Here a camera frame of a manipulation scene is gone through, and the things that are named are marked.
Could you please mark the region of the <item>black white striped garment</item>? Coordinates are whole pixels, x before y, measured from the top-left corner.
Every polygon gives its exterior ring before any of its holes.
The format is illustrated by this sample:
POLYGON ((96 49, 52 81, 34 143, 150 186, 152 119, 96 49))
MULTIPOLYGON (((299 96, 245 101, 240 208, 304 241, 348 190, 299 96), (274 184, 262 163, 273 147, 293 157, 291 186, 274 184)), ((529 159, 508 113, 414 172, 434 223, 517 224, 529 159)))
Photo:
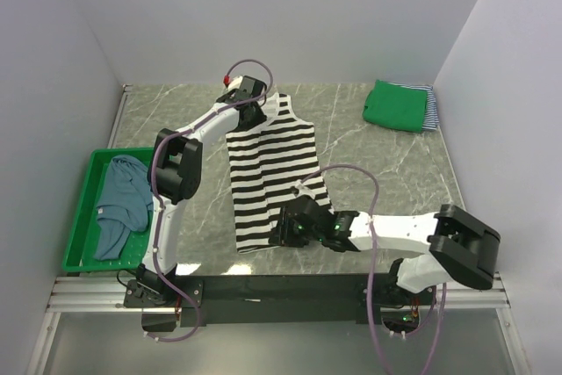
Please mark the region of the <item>black white striped garment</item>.
POLYGON ((262 111, 262 124, 226 135, 240 254, 272 247, 269 238, 292 188, 320 169, 314 124, 297 117, 291 97, 276 93, 262 111))

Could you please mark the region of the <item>green garment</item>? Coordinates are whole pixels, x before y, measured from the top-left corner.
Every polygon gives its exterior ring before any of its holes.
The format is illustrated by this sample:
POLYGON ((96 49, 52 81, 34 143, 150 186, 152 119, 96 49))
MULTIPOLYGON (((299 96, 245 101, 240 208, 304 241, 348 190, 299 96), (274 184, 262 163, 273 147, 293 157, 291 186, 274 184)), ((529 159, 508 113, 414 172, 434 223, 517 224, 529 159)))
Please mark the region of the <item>green garment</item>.
POLYGON ((428 92, 377 80, 365 99, 363 119, 383 128, 421 133, 428 92))

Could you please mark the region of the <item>blue white striped tank top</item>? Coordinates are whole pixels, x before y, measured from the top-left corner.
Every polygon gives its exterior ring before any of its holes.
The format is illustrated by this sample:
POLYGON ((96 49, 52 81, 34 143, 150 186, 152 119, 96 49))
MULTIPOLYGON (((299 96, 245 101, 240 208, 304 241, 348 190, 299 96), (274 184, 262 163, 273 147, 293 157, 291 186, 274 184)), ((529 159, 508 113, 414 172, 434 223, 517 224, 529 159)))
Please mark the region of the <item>blue white striped tank top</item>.
POLYGON ((437 112, 437 101, 436 95, 433 90, 432 85, 426 84, 405 84, 405 83, 393 83, 393 85, 403 87, 410 90, 423 90, 427 93, 427 103, 426 111, 424 115, 424 121, 422 124, 422 131, 435 131, 440 126, 440 120, 438 118, 437 112))

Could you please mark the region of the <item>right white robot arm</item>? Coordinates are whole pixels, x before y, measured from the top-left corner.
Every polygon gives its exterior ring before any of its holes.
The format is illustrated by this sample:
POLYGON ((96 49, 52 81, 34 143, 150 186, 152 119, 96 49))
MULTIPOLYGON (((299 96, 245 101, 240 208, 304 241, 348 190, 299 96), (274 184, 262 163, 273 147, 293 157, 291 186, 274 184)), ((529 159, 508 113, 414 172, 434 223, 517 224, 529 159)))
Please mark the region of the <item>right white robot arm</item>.
POLYGON ((371 216, 332 212, 303 195, 282 206, 271 231, 272 246, 303 248, 316 241, 334 252, 393 249, 412 252, 394 261, 385 293, 404 304, 430 286, 457 282, 478 291, 492 289, 500 234, 467 211, 443 205, 436 213, 371 216))

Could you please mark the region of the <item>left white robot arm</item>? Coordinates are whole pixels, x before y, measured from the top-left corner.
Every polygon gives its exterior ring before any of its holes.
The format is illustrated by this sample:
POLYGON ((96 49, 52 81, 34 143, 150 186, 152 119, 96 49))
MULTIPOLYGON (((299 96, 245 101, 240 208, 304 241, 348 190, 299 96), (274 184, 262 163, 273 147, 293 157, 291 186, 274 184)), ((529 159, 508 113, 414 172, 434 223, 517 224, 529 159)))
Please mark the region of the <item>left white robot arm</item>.
POLYGON ((136 270, 137 283, 155 306, 166 306, 175 297, 177 239, 187 201, 200 186, 204 148, 236 129, 250 129, 266 117, 258 101, 269 85, 251 76, 226 79, 226 90, 210 110, 192 123, 156 137, 148 170, 153 191, 148 249, 136 270))

